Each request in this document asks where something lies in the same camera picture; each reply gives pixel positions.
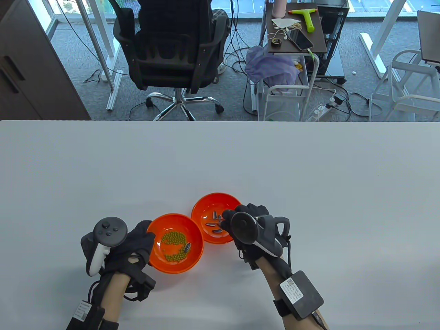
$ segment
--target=chair wheel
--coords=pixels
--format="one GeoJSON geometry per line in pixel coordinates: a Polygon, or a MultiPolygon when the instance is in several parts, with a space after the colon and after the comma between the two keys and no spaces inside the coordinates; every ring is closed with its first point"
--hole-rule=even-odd
{"type": "Polygon", "coordinates": [[[223,111],[224,111],[223,106],[218,106],[218,105],[216,105],[216,112],[217,112],[218,114],[222,113],[223,111]]]}
{"type": "Polygon", "coordinates": [[[147,99],[145,100],[145,105],[147,106],[147,108],[152,108],[154,106],[151,97],[147,97],[147,99]]]}
{"type": "Polygon", "coordinates": [[[345,79],[345,78],[338,78],[337,80],[336,80],[336,83],[338,84],[338,85],[343,85],[343,84],[345,84],[347,82],[347,79],[345,79]]]}

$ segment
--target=orange bowl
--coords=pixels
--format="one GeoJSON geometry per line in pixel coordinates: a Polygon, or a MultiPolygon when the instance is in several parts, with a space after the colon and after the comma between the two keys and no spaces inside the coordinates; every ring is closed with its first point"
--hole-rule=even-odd
{"type": "Polygon", "coordinates": [[[220,230],[217,223],[222,220],[224,210],[234,210],[241,203],[235,197],[224,193],[212,193],[202,197],[195,205],[191,213],[191,219],[199,225],[203,239],[213,244],[225,244],[232,241],[232,237],[226,231],[215,233],[220,230]]]}
{"type": "Polygon", "coordinates": [[[183,214],[170,213],[158,217],[147,232],[156,234],[151,265],[167,274],[179,274],[193,268],[203,253],[203,237],[198,225],[183,214]],[[187,247],[189,251],[182,254],[187,247]]]}

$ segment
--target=smartphone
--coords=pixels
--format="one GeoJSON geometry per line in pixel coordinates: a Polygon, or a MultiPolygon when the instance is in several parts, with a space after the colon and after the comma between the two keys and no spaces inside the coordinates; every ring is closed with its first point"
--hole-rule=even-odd
{"type": "Polygon", "coordinates": [[[313,47],[312,42],[299,29],[293,29],[289,32],[289,40],[301,51],[313,47]]]}

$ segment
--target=hand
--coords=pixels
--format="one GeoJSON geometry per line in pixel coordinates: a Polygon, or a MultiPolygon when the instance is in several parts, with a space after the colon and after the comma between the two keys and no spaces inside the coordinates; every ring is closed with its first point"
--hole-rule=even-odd
{"type": "MultiPolygon", "coordinates": [[[[99,272],[101,279],[93,290],[92,302],[99,304],[104,292],[115,273],[126,274],[130,282],[126,292],[137,292],[137,300],[145,299],[154,288],[156,282],[147,276],[142,269],[150,261],[150,254],[154,245],[154,233],[147,233],[151,221],[141,221],[127,234],[125,241],[119,246],[111,248],[110,253],[104,260],[105,267],[99,272]]],[[[91,255],[93,233],[85,235],[81,239],[81,246],[86,258],[91,255]]]]}
{"type": "MultiPolygon", "coordinates": [[[[115,268],[115,264],[120,260],[128,260],[139,266],[142,270],[150,261],[151,251],[154,245],[154,233],[147,233],[150,226],[150,220],[139,222],[136,227],[127,234],[125,241],[110,250],[109,255],[104,260],[104,271],[109,268],[115,268]]],[[[124,273],[124,269],[118,269],[120,273],[124,273]]]]}
{"type": "Polygon", "coordinates": [[[239,205],[235,208],[235,211],[232,210],[224,211],[222,214],[224,220],[220,222],[220,227],[229,233],[229,235],[234,240],[237,249],[242,251],[244,261],[249,262],[252,269],[258,269],[255,260],[258,260],[261,257],[268,258],[269,255],[255,245],[247,245],[241,243],[231,232],[231,219],[233,215],[236,214],[237,212],[246,212],[253,217],[257,217],[262,215],[268,215],[269,211],[265,206],[262,205],[260,206],[255,206],[254,204],[248,204],[247,206],[239,205]]]}

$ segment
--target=label sticker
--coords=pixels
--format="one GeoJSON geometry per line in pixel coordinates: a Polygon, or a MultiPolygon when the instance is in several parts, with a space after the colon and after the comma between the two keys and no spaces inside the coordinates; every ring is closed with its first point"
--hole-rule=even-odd
{"type": "Polygon", "coordinates": [[[290,277],[286,281],[281,283],[280,287],[292,304],[296,303],[298,300],[304,297],[301,290],[290,277]]]}
{"type": "Polygon", "coordinates": [[[85,301],[80,302],[80,305],[78,306],[77,311],[75,312],[73,317],[80,320],[81,322],[84,322],[88,312],[90,311],[90,308],[92,308],[91,304],[86,303],[85,301]]]}

